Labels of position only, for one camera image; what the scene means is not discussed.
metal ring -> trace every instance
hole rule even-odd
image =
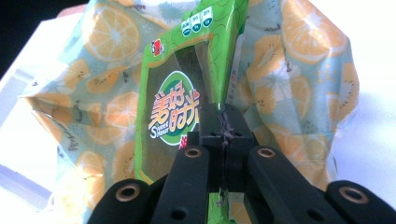
[[[124,191],[127,189],[132,189],[134,192],[131,194],[126,194]],[[140,193],[140,188],[138,185],[136,184],[128,184],[125,185],[124,187],[120,188],[119,190],[117,190],[116,193],[116,198],[117,200],[119,200],[120,202],[126,203],[129,202],[133,199],[135,199]]]
[[[260,148],[257,152],[264,158],[273,158],[276,155],[276,153],[272,149],[265,147]]]
[[[365,204],[369,202],[369,198],[358,189],[352,187],[341,187],[339,189],[340,194],[347,200],[353,203]]]
[[[200,157],[200,156],[201,156],[202,152],[201,152],[201,150],[199,150],[199,149],[197,149],[197,148],[189,148],[189,149],[187,149],[187,150],[184,152],[184,154],[185,154],[187,157],[190,157],[190,158],[197,158],[197,157]]]

round green logo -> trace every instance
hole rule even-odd
[[[160,137],[170,146],[179,145],[182,136],[199,123],[199,97],[200,93],[184,73],[172,72],[155,95],[148,125],[150,137]]]

dark background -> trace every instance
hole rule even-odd
[[[43,20],[88,0],[0,0],[0,78]]]

green snack package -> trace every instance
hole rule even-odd
[[[198,128],[199,106],[225,102],[232,94],[247,7],[246,0],[202,1],[180,25],[146,46],[135,169],[148,183],[170,171],[187,132]]]

crumpled bag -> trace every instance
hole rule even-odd
[[[60,144],[55,222],[86,222],[110,186],[134,178],[141,53],[196,5],[91,0],[57,72],[22,96]],[[358,102],[348,38],[307,0],[249,1],[234,80],[227,102],[243,111],[259,143],[279,147],[325,189],[334,179],[326,168],[334,134]],[[229,195],[228,219],[249,223],[242,198]]]

